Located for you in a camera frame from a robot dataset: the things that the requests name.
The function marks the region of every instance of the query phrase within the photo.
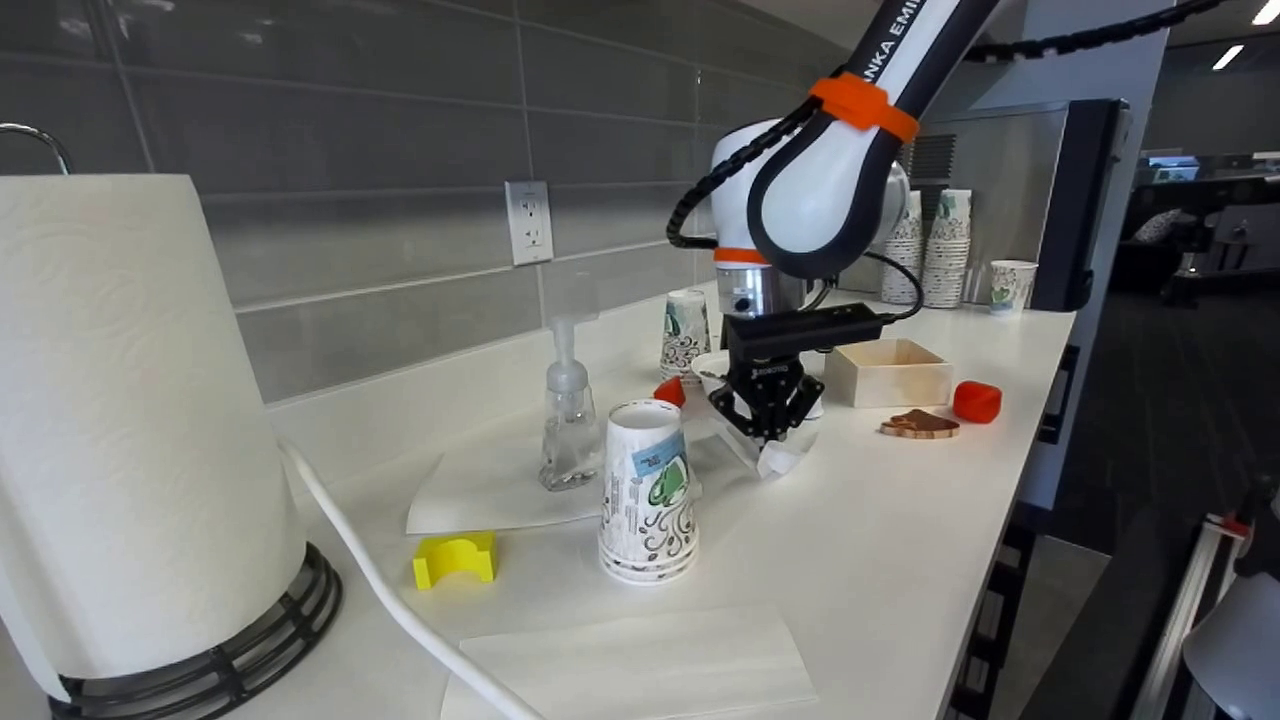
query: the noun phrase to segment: paper towel roll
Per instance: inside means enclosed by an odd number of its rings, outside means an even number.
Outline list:
[[[46,690],[235,635],[299,558],[193,178],[0,178],[0,617]]]

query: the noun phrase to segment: small brown item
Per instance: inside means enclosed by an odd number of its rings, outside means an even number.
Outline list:
[[[912,413],[905,413],[905,414],[890,414],[885,424],[880,424],[880,437],[908,437],[908,441],[947,441],[947,437],[958,437],[958,419],[954,414],[932,414],[932,413],[926,413],[926,406],[912,406]]]

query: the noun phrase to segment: yellow sponge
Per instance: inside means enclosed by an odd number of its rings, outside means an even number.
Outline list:
[[[411,586],[427,592],[446,577],[468,572],[480,585],[491,585],[491,530],[465,530],[465,535],[427,535],[411,553]]]

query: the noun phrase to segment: electrical outlet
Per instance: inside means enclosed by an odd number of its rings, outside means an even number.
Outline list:
[[[554,204],[546,178],[507,178],[507,230],[514,261],[542,262],[554,261]]]

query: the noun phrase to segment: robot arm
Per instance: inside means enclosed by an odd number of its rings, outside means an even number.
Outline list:
[[[786,119],[720,139],[717,169],[678,204],[667,238],[717,246],[734,362],[714,404],[739,432],[775,441],[798,429],[819,395],[799,350],[875,338],[892,318],[863,304],[799,313],[786,286],[789,275],[837,281],[895,217],[908,183],[890,183],[892,158],[998,2],[885,0],[849,64]],[[707,194],[720,235],[683,235]]]

